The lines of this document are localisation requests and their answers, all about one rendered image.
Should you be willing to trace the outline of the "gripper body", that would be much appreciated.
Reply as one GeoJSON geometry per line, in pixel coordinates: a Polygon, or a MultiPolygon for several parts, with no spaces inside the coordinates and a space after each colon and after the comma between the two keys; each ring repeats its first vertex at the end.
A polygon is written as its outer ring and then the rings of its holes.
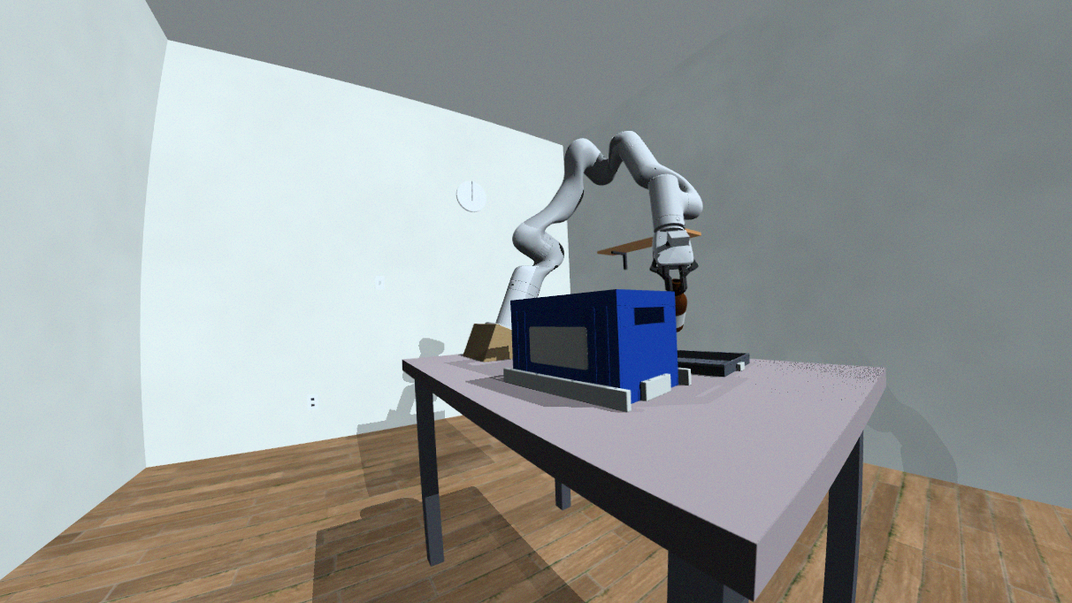
{"type": "Polygon", "coordinates": [[[657,263],[656,267],[662,269],[662,265],[669,265],[670,270],[678,270],[679,265],[686,264],[686,268],[693,263],[693,247],[689,245],[679,245],[679,247],[670,247],[666,245],[667,241],[667,230],[684,230],[681,226],[666,226],[657,230],[653,236],[652,252],[653,260],[657,263]]]}

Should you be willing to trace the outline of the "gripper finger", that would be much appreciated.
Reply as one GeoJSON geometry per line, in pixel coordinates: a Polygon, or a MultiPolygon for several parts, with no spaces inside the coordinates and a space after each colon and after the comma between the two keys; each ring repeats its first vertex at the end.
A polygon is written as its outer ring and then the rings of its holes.
{"type": "Polygon", "coordinates": [[[664,290],[673,291],[672,278],[670,277],[669,265],[662,265],[662,269],[657,268],[656,265],[657,263],[654,258],[651,267],[649,267],[649,270],[661,275],[664,279],[664,290]]]}
{"type": "Polygon", "coordinates": [[[686,265],[684,265],[684,264],[678,266],[678,269],[679,269],[679,280],[681,280],[681,286],[679,286],[679,292],[681,294],[683,294],[685,292],[685,288],[687,289],[687,283],[686,283],[686,277],[687,277],[687,275],[689,273],[691,273],[693,270],[696,270],[698,267],[699,267],[699,265],[696,263],[696,260],[694,260],[694,259],[693,259],[691,267],[688,267],[687,269],[686,269],[686,265]]]}

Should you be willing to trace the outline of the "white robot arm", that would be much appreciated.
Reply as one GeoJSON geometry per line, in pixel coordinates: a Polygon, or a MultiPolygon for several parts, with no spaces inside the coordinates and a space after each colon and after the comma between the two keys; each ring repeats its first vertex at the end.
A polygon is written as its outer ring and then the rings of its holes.
{"type": "Polygon", "coordinates": [[[607,186],[624,161],[638,186],[649,191],[654,233],[666,226],[685,227],[684,219],[702,212],[702,201],[685,178],[658,164],[647,146],[632,131],[616,134],[609,143],[609,158],[589,141],[575,139],[564,157],[564,180],[555,198],[513,232],[512,242],[534,265],[518,265],[512,273],[496,323],[511,330],[510,302],[538,298],[544,278],[564,262],[564,248],[545,230],[567,221],[585,196],[583,173],[596,186],[607,186]],[[661,176],[659,176],[661,174],[661,176]]]}

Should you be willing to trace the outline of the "brown bottle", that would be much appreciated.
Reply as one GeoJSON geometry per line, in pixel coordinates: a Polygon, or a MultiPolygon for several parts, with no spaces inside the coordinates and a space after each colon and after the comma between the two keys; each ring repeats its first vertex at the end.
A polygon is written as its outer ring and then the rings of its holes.
{"type": "Polygon", "coordinates": [[[687,306],[687,299],[685,294],[679,292],[679,286],[681,286],[681,280],[672,280],[673,291],[676,291],[676,320],[678,320],[678,332],[683,329],[685,321],[685,312],[687,306]]]}

